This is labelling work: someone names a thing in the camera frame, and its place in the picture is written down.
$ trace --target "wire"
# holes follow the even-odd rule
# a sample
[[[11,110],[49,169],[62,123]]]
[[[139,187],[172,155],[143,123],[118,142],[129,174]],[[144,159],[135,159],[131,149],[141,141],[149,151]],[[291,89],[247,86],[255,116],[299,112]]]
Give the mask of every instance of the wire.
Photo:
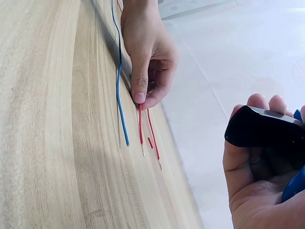
[[[152,137],[153,137],[153,141],[154,141],[154,146],[156,147],[157,159],[158,159],[158,161],[160,161],[159,149],[158,149],[156,137],[155,137],[155,135],[154,135],[153,125],[152,125],[151,117],[150,117],[150,115],[149,115],[149,109],[147,109],[147,116],[148,116],[149,126],[151,127],[151,130],[152,130]]]
[[[141,145],[143,145],[144,142],[143,142],[143,133],[142,133],[142,104],[139,104],[139,130],[140,130]]]
[[[112,11],[112,20],[113,20],[115,28],[118,32],[118,35],[119,35],[119,69],[118,69],[118,75],[117,75],[117,79],[116,79],[116,99],[117,99],[118,107],[120,110],[121,122],[122,122],[126,145],[129,146],[129,138],[128,138],[128,134],[127,134],[127,130],[126,130],[124,114],[123,114],[123,109],[122,109],[121,100],[120,100],[120,90],[119,90],[120,89],[120,87],[119,87],[120,86],[120,77],[121,77],[121,71],[122,71],[121,34],[120,34],[119,27],[118,27],[115,17],[114,17],[113,0],[111,0],[111,11]]]
[[[153,143],[152,143],[152,140],[150,137],[148,137],[148,141],[149,141],[149,144],[151,145],[151,148],[153,149]]]

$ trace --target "blue tool handle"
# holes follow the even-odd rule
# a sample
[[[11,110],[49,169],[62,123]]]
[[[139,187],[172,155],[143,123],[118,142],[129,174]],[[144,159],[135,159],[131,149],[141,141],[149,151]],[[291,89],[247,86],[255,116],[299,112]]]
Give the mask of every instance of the blue tool handle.
[[[305,166],[296,175],[284,189],[282,194],[282,202],[287,201],[297,193],[305,189]]]
[[[294,113],[294,118],[297,119],[297,120],[299,120],[299,121],[301,121],[301,122],[303,121],[303,120],[302,120],[302,116],[301,116],[301,111],[300,111],[300,110],[296,110],[296,111],[295,111],[295,113]]]

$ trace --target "wood grain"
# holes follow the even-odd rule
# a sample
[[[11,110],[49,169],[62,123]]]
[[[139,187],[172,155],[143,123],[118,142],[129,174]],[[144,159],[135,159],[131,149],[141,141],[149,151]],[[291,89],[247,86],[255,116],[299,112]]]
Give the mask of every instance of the wood grain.
[[[127,55],[125,144],[110,3],[0,0],[0,228],[203,228],[160,106],[142,155]]]

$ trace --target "small red insulation piece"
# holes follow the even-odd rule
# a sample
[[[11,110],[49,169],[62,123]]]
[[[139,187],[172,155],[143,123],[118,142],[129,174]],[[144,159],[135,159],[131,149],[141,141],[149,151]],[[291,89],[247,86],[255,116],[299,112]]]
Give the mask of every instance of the small red insulation piece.
[[[152,143],[152,140],[150,137],[148,137],[148,141],[149,141],[149,144],[151,145],[151,148],[153,149],[153,143]]]

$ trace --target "stripped wire end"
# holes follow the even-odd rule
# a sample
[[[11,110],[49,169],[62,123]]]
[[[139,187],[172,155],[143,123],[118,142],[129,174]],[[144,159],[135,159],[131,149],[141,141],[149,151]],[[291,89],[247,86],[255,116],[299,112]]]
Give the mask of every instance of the stripped wire end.
[[[143,144],[141,144],[141,146],[142,146],[142,153],[143,153],[143,156],[145,156]]]
[[[161,171],[162,171],[162,166],[161,166],[161,162],[160,162],[160,160],[158,160],[158,161],[159,161],[160,169],[161,169]]]

